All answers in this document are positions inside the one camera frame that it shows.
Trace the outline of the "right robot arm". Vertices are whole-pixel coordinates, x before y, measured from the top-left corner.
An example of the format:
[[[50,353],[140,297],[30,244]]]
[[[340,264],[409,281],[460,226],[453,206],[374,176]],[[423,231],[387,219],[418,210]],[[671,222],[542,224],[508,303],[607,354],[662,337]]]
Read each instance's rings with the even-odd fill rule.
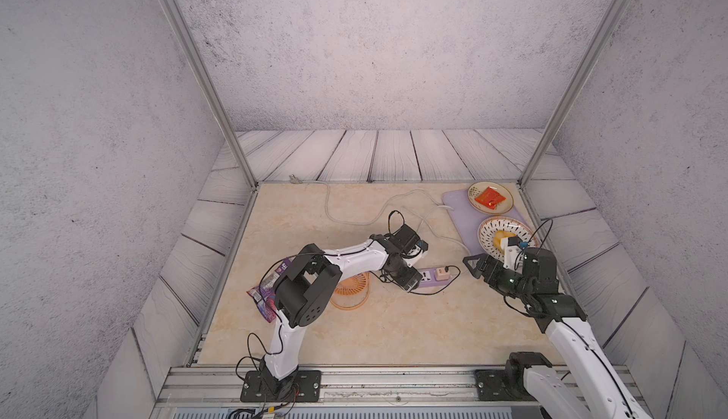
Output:
[[[552,362],[536,352],[513,352],[500,372],[479,371],[487,388],[513,400],[535,400],[544,418],[648,418],[596,341],[576,299],[559,291],[557,259],[544,248],[515,249],[507,263],[486,253],[463,259],[475,279],[504,299],[520,300],[521,314],[533,319],[561,354],[581,396],[573,394]]]

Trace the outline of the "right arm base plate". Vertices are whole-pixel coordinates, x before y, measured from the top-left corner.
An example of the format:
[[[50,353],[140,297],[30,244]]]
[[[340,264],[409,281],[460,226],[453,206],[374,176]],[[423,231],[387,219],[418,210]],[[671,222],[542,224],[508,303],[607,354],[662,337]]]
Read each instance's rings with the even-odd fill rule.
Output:
[[[479,401],[525,401],[529,398],[517,389],[505,369],[476,370],[474,378]]]

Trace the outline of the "pink USB plug adapter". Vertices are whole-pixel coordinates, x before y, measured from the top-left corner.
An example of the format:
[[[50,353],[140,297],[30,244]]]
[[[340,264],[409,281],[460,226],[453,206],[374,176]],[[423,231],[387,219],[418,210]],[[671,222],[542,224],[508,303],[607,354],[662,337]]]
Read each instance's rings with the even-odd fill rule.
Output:
[[[437,282],[446,282],[451,279],[451,273],[448,267],[439,267],[435,271],[435,280]]]

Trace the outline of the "purple power strip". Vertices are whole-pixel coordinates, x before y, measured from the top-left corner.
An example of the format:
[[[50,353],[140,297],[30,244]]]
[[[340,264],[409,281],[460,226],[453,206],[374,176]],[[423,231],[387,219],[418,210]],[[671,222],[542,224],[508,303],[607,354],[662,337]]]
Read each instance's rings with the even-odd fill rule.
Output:
[[[443,287],[455,278],[456,270],[451,267],[432,267],[419,269],[419,273],[420,288]]]

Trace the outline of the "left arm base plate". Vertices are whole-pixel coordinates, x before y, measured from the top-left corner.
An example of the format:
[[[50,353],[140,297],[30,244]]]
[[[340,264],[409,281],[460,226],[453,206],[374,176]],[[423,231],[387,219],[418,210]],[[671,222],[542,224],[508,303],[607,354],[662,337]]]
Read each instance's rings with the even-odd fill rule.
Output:
[[[243,403],[317,403],[320,400],[322,372],[296,370],[284,379],[268,371],[248,371],[240,395]]]

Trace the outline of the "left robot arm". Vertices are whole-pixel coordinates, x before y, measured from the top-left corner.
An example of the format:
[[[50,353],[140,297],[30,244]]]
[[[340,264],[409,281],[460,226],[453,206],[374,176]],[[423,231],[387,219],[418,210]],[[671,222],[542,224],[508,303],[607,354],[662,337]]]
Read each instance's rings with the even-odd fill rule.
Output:
[[[341,282],[381,272],[402,290],[412,292],[421,282],[415,264],[427,253],[428,243],[404,224],[393,233],[373,234],[349,248],[323,250],[309,244],[291,256],[273,286],[276,327],[270,350],[258,365],[261,379],[276,388],[293,378],[306,328],[320,317]]]

